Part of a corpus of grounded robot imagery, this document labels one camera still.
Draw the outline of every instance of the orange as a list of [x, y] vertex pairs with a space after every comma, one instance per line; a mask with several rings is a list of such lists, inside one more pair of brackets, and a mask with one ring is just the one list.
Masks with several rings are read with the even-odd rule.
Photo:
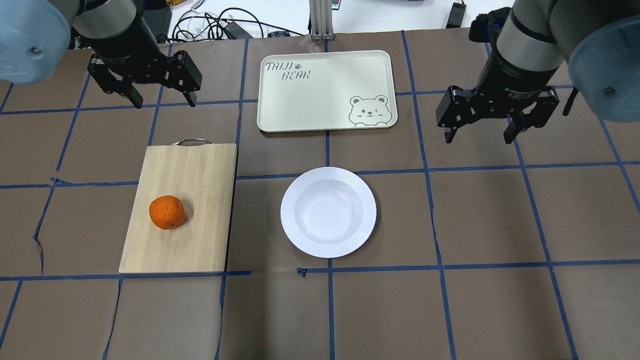
[[186, 215], [180, 199], [173, 195], [160, 196], [149, 205], [151, 221], [160, 229], [169, 230], [184, 223]]

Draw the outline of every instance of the white tray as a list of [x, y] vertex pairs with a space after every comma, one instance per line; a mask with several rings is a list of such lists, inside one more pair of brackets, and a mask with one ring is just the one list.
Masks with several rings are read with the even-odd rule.
[[381, 128], [396, 121], [385, 51], [271, 55], [260, 65], [257, 122], [264, 132]]

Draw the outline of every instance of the brown table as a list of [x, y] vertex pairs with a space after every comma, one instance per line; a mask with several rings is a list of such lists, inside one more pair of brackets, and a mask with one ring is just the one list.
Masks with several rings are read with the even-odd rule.
[[[212, 359], [220, 333], [221, 360], [637, 359], [640, 123], [578, 97], [513, 145], [505, 120], [445, 144], [435, 107], [487, 58], [466, 29], [162, 49], [198, 64], [196, 108], [155, 85], [141, 110], [103, 94], [89, 50], [38, 85], [0, 83], [0, 359]], [[258, 130], [261, 59], [357, 49], [391, 55], [395, 126]], [[564, 103], [566, 65], [551, 83]], [[119, 275], [145, 149], [185, 138], [239, 146], [227, 270]], [[327, 165], [379, 209], [369, 241], [328, 261], [279, 219], [294, 178]]]

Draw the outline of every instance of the white floor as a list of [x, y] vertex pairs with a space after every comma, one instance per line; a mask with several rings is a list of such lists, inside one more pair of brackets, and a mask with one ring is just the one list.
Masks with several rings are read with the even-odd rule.
[[[333, 13], [333, 30], [336, 33], [366, 33], [377, 31], [397, 31], [413, 29], [440, 29], [447, 24], [447, 18], [453, 2], [460, 0], [342, 0], [339, 10]], [[188, 11], [196, 0], [187, 0], [172, 7], [173, 17], [170, 30], [178, 18]], [[514, 0], [466, 0], [467, 11], [463, 27], [468, 27], [479, 13], [512, 6]], [[261, 22], [307, 34], [309, 2], [308, 0], [204, 0], [199, 12], [211, 12], [215, 15], [229, 8], [243, 8], [252, 12]], [[252, 19], [239, 11], [229, 11], [236, 19]], [[199, 32], [206, 22], [193, 19], [181, 24], [181, 28], [192, 33]], [[253, 37], [260, 37], [257, 25], [242, 23], [242, 27]], [[274, 29], [265, 28], [265, 36]]]

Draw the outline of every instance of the bear drawing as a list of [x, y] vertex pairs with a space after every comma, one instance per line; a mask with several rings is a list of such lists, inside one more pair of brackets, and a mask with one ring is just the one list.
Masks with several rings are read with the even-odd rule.
[[356, 127], [387, 125], [391, 121], [391, 111], [387, 107], [389, 99], [384, 95], [378, 95], [375, 99], [354, 96], [349, 102], [352, 106], [349, 121]]

